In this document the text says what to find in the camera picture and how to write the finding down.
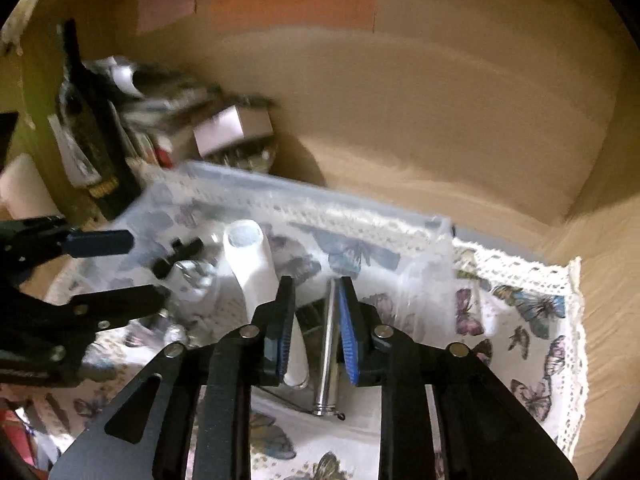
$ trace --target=cardboard box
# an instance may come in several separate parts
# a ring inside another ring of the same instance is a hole
[[[244,140],[273,134],[267,108],[231,106],[194,129],[198,151],[209,155]]]

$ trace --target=metal rod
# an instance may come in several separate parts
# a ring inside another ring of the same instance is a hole
[[[320,371],[316,381],[314,415],[338,415],[338,342],[340,341],[340,281],[329,280],[322,313],[322,349]]]

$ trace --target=white plastic tube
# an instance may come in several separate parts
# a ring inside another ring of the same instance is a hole
[[[249,320],[255,309],[276,298],[278,277],[273,266],[271,249],[260,226],[253,220],[239,220],[227,226],[223,235],[226,260],[236,275],[246,304]],[[291,330],[289,363],[284,382],[292,388],[304,388],[309,380],[309,364],[305,342],[298,320],[294,317]]]

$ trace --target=pink butterfly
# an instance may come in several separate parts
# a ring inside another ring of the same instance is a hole
[[[484,333],[482,324],[469,314],[471,309],[471,289],[461,288],[456,292],[456,332],[462,335]]]
[[[512,379],[511,393],[538,422],[546,420],[551,411],[551,377],[542,377],[533,390]]]
[[[564,336],[558,336],[549,345],[545,358],[545,374],[559,374],[564,369]]]

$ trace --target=lace trim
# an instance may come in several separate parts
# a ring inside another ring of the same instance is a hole
[[[541,294],[564,296],[567,306],[564,348],[568,373],[562,380],[562,416],[557,444],[571,460],[584,421],[589,392],[586,334],[582,325],[584,296],[580,292],[581,259],[578,257],[570,261],[566,267],[546,266],[472,242],[455,239],[454,245],[458,252],[473,251],[475,269],[468,270],[481,278]]]

